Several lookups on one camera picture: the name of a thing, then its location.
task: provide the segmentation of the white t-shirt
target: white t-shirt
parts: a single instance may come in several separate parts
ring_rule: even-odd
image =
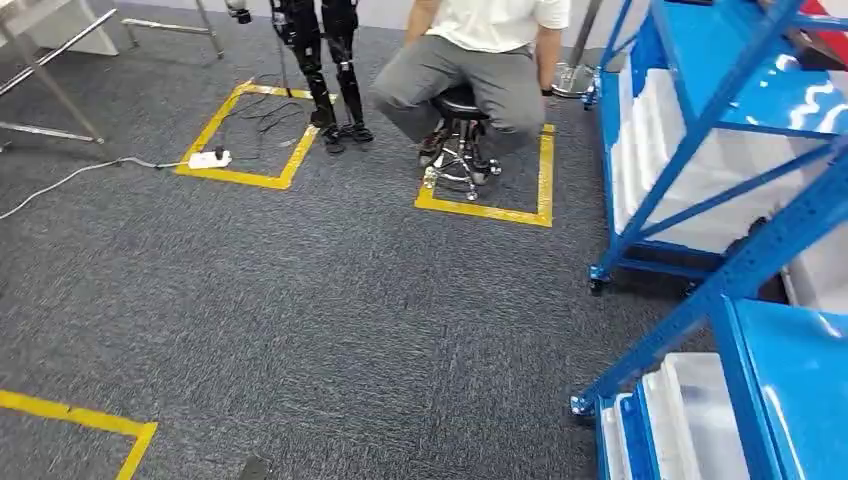
[[[428,35],[466,50],[508,52],[533,43],[539,25],[568,26],[570,0],[441,0]]]

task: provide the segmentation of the knee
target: knee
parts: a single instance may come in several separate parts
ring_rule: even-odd
[[[413,105],[401,93],[401,87],[402,85],[399,85],[396,80],[386,75],[385,70],[381,72],[371,87],[374,106],[377,110],[386,113],[412,108]]]
[[[532,142],[542,131],[545,123],[545,112],[539,109],[514,109],[501,118],[492,120],[492,127],[498,133]]]

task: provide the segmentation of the yellow floor marking square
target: yellow floor marking square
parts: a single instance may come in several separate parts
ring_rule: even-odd
[[[508,222],[527,223],[541,227],[553,226],[553,193],[554,193],[554,132],[551,124],[546,124],[540,135],[539,145],[539,198],[536,213],[507,210],[504,208],[486,207],[473,203],[452,202],[434,198],[433,188],[427,188],[423,182],[418,190],[415,206],[428,210],[474,215],[477,217],[494,218]]]
[[[106,430],[107,432],[119,433],[135,437],[135,443],[129,455],[124,460],[121,470],[115,480],[130,480],[135,474],[141,457],[150,445],[153,435],[156,433],[156,422],[138,423],[128,418],[109,415],[87,408],[74,408],[70,405],[42,400],[36,397],[28,397],[20,393],[0,390],[0,408],[16,410],[42,418],[72,422],[84,427]]]
[[[295,98],[301,98],[305,100],[311,100],[312,94],[309,92],[305,92],[303,90],[295,90],[292,89],[292,96]],[[244,93],[261,93],[265,95],[277,95],[277,96],[287,96],[286,90],[280,87],[267,87],[264,85],[256,85],[252,82],[252,80],[248,80],[246,83],[243,83],[237,86],[230,96],[224,101],[224,104],[218,109],[215,115],[209,120],[209,123],[203,128],[200,136],[197,137],[197,140],[189,147],[188,151],[183,155],[181,162],[188,162],[188,159],[191,157],[192,153],[202,152],[203,148],[212,139],[215,135],[215,132],[218,130],[218,127],[221,126],[221,122],[224,121],[227,114],[235,108],[236,103],[238,102],[239,97]],[[336,95],[330,95],[330,101],[335,102]],[[255,187],[265,187],[265,188],[276,188],[279,190],[285,190],[291,187],[292,179],[294,178],[294,174],[297,172],[300,164],[303,163],[303,159],[306,157],[306,153],[309,151],[309,148],[312,146],[312,142],[315,140],[315,136],[318,134],[318,128],[314,125],[309,125],[306,128],[306,131],[303,133],[303,137],[301,137],[300,142],[298,142],[297,147],[292,152],[291,157],[289,157],[289,161],[286,163],[283,172],[279,177],[269,177],[265,175],[258,175],[255,173],[245,173],[245,172],[236,172],[233,170],[225,170],[223,168],[205,168],[205,169],[191,169],[188,168],[188,165],[180,165],[177,167],[175,172],[179,175],[190,175],[192,177],[200,177],[200,178],[209,178],[212,180],[220,180],[223,182],[233,182],[233,183],[242,183],[245,185],[253,185]]]

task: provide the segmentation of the black stool seat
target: black stool seat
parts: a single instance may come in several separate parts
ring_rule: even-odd
[[[471,85],[449,88],[434,98],[432,103],[445,118],[456,120],[488,120],[489,118],[474,103],[474,91],[471,90]]]

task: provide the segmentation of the humanoid robot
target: humanoid robot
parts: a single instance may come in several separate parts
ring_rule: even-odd
[[[309,84],[315,101],[312,124],[321,129],[324,144],[329,153],[341,153],[342,137],[350,137],[357,143],[374,139],[365,127],[362,114],[362,98],[353,68],[353,34],[359,26],[356,14],[358,0],[321,0],[324,17],[324,34],[315,14],[315,0],[269,0],[271,24],[282,42],[294,53],[300,70]],[[226,0],[230,16],[239,23],[250,23],[251,15],[245,0]],[[327,82],[321,73],[321,38],[327,40],[336,78],[341,86],[342,97],[350,123],[339,126]]]

